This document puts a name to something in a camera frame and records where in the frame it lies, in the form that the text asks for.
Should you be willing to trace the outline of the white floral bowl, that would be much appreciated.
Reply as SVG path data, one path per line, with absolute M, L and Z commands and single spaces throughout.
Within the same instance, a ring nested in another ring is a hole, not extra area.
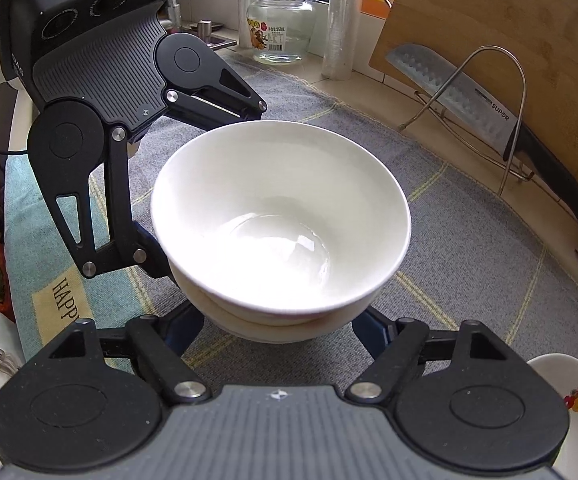
M 369 292 L 333 276 L 331 261 L 257 261 L 244 256 L 202 261 L 186 268 L 171 260 L 176 283 L 201 313 L 226 332 L 265 344 L 323 336 L 367 310 L 395 275 Z

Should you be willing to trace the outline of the plain white bowl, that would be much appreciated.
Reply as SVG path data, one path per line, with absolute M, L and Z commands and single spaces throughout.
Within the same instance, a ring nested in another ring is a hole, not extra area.
M 368 304 L 411 239 L 406 197 L 375 155 L 282 120 L 217 128 L 178 148 L 150 210 L 175 271 L 224 304 L 272 316 Z

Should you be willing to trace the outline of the steel kitchen cleaver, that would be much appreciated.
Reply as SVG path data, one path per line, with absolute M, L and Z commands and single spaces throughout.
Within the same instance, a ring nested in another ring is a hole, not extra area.
M 578 181 L 522 121 L 522 110 L 513 113 L 465 73 L 465 64 L 455 66 L 422 44 L 400 44 L 385 60 L 419 88 L 417 96 L 423 103 L 399 126 L 401 130 L 423 113 L 434 113 L 434 105 L 441 106 L 500 155 L 500 160 L 490 162 L 502 168 L 506 177 L 529 181 L 539 176 L 578 220 Z

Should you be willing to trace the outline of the glass jar green lid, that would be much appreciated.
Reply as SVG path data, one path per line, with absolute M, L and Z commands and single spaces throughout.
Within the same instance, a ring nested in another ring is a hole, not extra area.
M 269 65 L 290 65 L 305 57 L 315 26 L 309 0 L 255 0 L 247 10 L 253 58 Z

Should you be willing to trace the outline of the grey checked table mat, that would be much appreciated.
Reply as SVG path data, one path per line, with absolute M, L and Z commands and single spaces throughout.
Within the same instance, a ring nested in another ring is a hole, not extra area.
M 226 61 L 268 102 L 266 118 L 296 120 L 347 136 L 375 154 L 405 192 L 411 245 L 373 306 L 388 318 L 418 318 L 456 330 L 475 318 L 524 359 L 559 352 L 578 358 L 578 284 L 546 245 L 493 192 L 419 143 L 355 112 L 296 76 L 227 53 Z M 200 131 L 164 118 L 129 159 L 132 215 L 145 228 L 150 195 L 167 157 Z M 26 156 L 6 162 L 4 251 L 24 356 L 31 359 L 78 318 L 122 327 L 164 315 L 186 298 L 168 278 L 137 266 L 86 280 L 73 266 Z M 371 359 L 350 324 L 298 344 L 256 344 L 205 322 L 184 354 L 211 388 L 225 384 L 336 384 L 347 388 Z

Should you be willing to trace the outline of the tall plastic wrap roll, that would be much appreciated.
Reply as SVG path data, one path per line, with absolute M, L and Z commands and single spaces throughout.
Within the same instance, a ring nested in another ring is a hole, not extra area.
M 347 80 L 351 77 L 361 6 L 362 0 L 329 0 L 321 71 L 326 79 Z

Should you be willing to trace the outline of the bamboo cutting board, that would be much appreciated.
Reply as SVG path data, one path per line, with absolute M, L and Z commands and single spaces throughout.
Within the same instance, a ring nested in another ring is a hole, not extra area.
M 385 56 L 423 44 L 460 64 L 485 44 L 467 72 L 522 119 L 578 181 L 578 0 L 395 0 L 370 59 L 392 78 Z

